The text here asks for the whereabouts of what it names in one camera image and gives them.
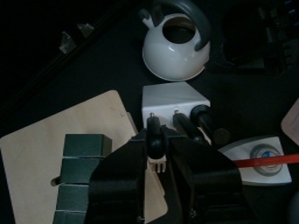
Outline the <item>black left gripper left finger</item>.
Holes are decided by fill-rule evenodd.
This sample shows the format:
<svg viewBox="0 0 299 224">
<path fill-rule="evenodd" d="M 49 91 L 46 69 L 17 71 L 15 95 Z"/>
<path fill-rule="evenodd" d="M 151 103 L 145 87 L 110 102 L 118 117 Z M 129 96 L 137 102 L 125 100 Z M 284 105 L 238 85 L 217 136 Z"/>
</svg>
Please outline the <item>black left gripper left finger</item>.
<svg viewBox="0 0 299 224">
<path fill-rule="evenodd" d="M 99 163 L 91 174 L 85 224 L 145 224 L 146 131 Z"/>
</svg>

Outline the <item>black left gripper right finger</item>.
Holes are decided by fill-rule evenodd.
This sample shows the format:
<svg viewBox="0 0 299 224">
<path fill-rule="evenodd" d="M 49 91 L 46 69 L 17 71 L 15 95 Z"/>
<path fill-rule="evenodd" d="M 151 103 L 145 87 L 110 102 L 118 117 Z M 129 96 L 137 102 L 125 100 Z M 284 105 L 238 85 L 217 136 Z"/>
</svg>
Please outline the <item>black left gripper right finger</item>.
<svg viewBox="0 0 299 224">
<path fill-rule="evenodd" d="M 212 147 L 162 127 L 178 185 L 184 224 L 250 224 L 240 168 Z"/>
</svg>

